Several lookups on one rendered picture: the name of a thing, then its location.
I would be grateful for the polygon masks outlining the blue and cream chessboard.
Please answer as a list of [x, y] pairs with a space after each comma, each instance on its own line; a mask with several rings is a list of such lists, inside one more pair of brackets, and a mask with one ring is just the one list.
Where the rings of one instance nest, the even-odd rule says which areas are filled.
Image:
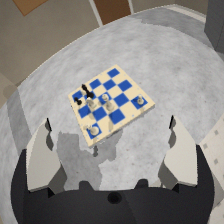
[[[150, 97], [117, 64], [89, 80], [85, 85], [94, 94], [92, 99], [96, 102], [96, 107], [91, 108], [90, 104], [86, 103], [87, 94], [81, 86], [70, 93], [68, 97], [89, 147], [155, 105]], [[114, 109], [107, 110], [106, 103], [102, 98], [103, 94], [107, 94], [108, 100], [114, 103]], [[139, 95], [142, 95], [144, 100], [142, 105], [137, 103]], [[81, 105], [77, 105], [75, 97], [82, 101]], [[95, 136], [92, 135], [90, 130], [85, 128], [86, 123], [97, 127], [99, 133]]]

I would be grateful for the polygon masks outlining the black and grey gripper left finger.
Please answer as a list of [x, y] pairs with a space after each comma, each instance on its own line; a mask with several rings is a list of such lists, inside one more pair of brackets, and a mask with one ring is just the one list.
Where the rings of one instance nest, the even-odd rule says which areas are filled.
[[16, 165], [10, 196], [18, 224], [32, 224], [40, 205], [65, 191], [67, 175], [58, 155], [52, 152], [51, 131], [49, 119], [44, 118]]

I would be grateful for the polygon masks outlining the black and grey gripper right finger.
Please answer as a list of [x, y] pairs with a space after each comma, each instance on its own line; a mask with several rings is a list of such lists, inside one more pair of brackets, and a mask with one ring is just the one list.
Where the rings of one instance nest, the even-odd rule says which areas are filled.
[[200, 145], [196, 144], [176, 115], [172, 115], [169, 129], [170, 149], [158, 171], [160, 187], [185, 197], [195, 210], [198, 224], [207, 224], [215, 195], [210, 167]]

